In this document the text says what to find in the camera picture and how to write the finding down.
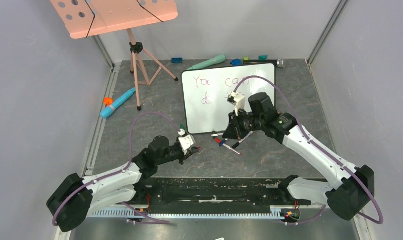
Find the white whiteboard black frame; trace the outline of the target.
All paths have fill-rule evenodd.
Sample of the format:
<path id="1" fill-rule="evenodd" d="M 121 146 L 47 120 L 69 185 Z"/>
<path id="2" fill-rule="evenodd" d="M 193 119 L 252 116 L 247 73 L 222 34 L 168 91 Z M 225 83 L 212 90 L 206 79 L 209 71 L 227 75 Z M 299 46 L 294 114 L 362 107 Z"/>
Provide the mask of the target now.
<path id="1" fill-rule="evenodd" d="M 272 63 L 186 70 L 181 75 L 186 130 L 192 134 L 225 131 L 229 113 L 235 107 L 227 101 L 237 90 L 245 98 L 266 93 L 275 100 L 275 88 L 263 78 L 275 82 Z"/>

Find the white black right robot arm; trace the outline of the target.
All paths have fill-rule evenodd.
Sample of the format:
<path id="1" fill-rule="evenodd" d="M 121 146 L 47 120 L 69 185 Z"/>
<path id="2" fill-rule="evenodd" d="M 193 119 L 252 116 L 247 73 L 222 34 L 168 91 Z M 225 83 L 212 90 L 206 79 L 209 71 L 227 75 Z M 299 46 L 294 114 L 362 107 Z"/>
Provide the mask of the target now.
<path id="1" fill-rule="evenodd" d="M 332 152 L 293 115 L 279 113 L 265 92 L 249 98 L 232 92 L 227 101 L 234 110 L 228 115 L 224 138 L 242 140 L 250 132 L 262 131 L 297 153 L 326 179 L 322 182 L 297 175 L 287 177 L 278 190 L 282 203 L 307 200 L 328 206 L 338 217 L 350 221 L 371 202 L 375 191 L 374 171 L 367 165 L 358 167 Z"/>

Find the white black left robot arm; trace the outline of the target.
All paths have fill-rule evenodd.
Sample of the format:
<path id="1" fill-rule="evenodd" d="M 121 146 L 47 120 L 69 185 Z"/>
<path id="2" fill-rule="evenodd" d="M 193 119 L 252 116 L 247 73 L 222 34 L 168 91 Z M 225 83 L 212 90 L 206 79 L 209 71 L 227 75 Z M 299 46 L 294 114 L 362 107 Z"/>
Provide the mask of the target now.
<path id="1" fill-rule="evenodd" d="M 86 177 L 70 174 L 46 202 L 53 216 L 52 224 L 66 233 L 93 213 L 112 205 L 129 201 L 142 203 L 147 191 L 137 185 L 139 182 L 156 174 L 160 165 L 174 161 L 183 165 L 200 149 L 191 135 L 178 137 L 174 144 L 170 144 L 165 136 L 157 136 L 130 162 L 120 167 Z"/>

